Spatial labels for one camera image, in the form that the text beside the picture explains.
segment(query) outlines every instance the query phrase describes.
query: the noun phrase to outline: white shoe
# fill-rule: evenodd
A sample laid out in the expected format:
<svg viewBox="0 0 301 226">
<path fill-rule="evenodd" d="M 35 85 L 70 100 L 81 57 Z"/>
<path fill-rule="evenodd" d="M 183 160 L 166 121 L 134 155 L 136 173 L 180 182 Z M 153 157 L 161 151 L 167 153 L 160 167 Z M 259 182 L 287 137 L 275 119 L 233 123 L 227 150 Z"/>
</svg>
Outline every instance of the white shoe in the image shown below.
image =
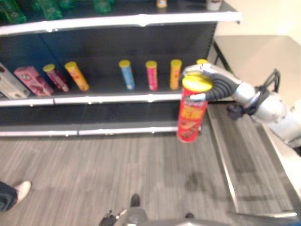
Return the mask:
<svg viewBox="0 0 301 226">
<path fill-rule="evenodd" d="M 31 187 L 32 187 L 32 183 L 30 181 L 23 181 L 17 186 L 15 186 L 15 189 L 17 190 L 17 194 L 18 194 L 16 205 L 28 195 Z"/>
</svg>

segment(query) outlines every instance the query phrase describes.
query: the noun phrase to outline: jeans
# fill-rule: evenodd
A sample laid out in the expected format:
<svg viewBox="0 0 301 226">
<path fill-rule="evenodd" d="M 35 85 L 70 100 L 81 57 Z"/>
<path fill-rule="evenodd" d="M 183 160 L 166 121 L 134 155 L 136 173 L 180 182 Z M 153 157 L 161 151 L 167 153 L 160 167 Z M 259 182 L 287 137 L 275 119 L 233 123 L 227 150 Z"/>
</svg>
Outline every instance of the jeans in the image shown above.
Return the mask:
<svg viewBox="0 0 301 226">
<path fill-rule="evenodd" d="M 0 181 L 0 211 L 10 210 L 17 202 L 17 190 Z"/>
</svg>

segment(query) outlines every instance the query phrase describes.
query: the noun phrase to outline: blue pringles can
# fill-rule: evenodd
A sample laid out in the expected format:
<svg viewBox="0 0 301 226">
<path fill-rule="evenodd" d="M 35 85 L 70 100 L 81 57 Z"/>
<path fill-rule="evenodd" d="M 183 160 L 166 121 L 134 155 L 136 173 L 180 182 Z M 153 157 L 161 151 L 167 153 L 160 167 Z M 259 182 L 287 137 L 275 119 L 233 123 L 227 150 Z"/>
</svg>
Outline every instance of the blue pringles can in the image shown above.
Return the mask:
<svg viewBox="0 0 301 226">
<path fill-rule="evenodd" d="M 131 63 L 128 60 L 121 60 L 119 62 L 124 82 L 126 83 L 127 89 L 135 89 L 135 82 L 133 79 L 133 73 L 131 69 Z"/>
</svg>

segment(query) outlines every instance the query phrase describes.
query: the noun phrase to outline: pink can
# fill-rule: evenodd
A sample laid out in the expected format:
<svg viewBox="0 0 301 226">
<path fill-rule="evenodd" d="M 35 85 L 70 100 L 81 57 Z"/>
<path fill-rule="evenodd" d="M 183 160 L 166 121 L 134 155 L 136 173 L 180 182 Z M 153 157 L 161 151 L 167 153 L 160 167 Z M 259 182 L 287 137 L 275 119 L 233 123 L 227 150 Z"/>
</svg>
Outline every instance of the pink can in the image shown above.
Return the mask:
<svg viewBox="0 0 301 226">
<path fill-rule="evenodd" d="M 69 87 L 67 85 L 66 79 L 55 69 L 54 64 L 49 64 L 43 67 L 43 71 L 46 72 L 51 81 L 58 87 L 61 91 L 68 92 Z"/>
<path fill-rule="evenodd" d="M 155 91 L 158 89 L 157 62 L 153 60 L 147 61 L 145 66 L 149 82 L 149 88 L 150 90 Z"/>
</svg>

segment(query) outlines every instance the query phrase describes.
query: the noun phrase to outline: pink box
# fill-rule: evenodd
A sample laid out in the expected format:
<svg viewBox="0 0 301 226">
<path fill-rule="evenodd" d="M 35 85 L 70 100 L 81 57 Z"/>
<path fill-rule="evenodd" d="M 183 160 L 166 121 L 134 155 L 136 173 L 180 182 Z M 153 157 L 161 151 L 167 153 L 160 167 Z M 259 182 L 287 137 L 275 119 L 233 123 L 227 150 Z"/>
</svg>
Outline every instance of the pink box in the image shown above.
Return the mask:
<svg viewBox="0 0 301 226">
<path fill-rule="evenodd" d="M 37 96 L 51 96 L 53 89 L 33 66 L 18 67 L 14 74 Z"/>
</svg>

